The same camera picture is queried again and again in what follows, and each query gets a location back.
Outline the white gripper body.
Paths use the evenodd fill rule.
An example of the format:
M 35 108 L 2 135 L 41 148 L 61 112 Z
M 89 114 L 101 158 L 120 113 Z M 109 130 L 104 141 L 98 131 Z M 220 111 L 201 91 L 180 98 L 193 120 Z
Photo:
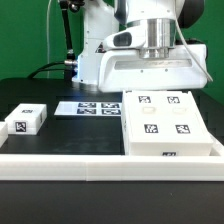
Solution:
M 141 59 L 138 50 L 110 50 L 99 69 L 103 92 L 200 89 L 206 84 L 206 75 L 184 45 L 170 49 L 163 59 Z

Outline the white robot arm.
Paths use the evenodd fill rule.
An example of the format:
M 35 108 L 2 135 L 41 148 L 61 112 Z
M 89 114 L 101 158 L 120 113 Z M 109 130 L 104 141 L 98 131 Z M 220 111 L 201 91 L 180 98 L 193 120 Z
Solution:
M 102 92 L 204 87 L 212 80 L 206 45 L 186 42 L 181 32 L 203 9 L 204 0 L 88 0 L 72 84 Z

